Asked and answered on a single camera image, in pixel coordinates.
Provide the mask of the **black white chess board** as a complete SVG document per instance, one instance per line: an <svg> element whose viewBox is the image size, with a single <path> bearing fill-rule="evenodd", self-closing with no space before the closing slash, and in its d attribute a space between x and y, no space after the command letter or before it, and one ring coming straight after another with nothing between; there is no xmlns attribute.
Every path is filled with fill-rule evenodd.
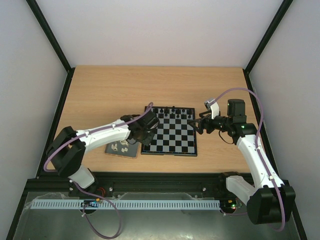
<svg viewBox="0 0 320 240"><path fill-rule="evenodd" d="M142 155L198 155L196 130L188 124L195 119L194 108L153 106L151 111L159 124L151 143L141 146Z"/></svg>

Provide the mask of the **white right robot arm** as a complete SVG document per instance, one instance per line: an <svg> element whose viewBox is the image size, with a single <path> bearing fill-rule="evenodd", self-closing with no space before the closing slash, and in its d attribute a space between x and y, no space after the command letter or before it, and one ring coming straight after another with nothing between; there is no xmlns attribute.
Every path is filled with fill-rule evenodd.
<svg viewBox="0 0 320 240"><path fill-rule="evenodd" d="M246 205L247 215L255 225L287 222L295 191L284 184L271 166L256 126L247 122L245 101L229 99L226 116L220 114L214 99L204 105L207 111L200 114L199 132L226 132L242 153L253 179L253 184L249 184L239 175L227 176L218 183L218 191L224 196L235 194Z"/></svg>

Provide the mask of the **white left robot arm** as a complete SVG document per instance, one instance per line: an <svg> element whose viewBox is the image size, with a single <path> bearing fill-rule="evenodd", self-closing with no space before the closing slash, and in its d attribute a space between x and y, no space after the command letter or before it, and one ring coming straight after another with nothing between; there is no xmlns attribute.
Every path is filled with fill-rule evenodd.
<svg viewBox="0 0 320 240"><path fill-rule="evenodd" d="M141 115L123 115L112 123L85 130L74 130L71 126L63 128L46 150L47 161L43 170L53 172L61 178L68 178L82 189L95 184L96 178L82 164L88 152L117 141L134 140L149 145L155 135L160 120L151 110Z"/></svg>

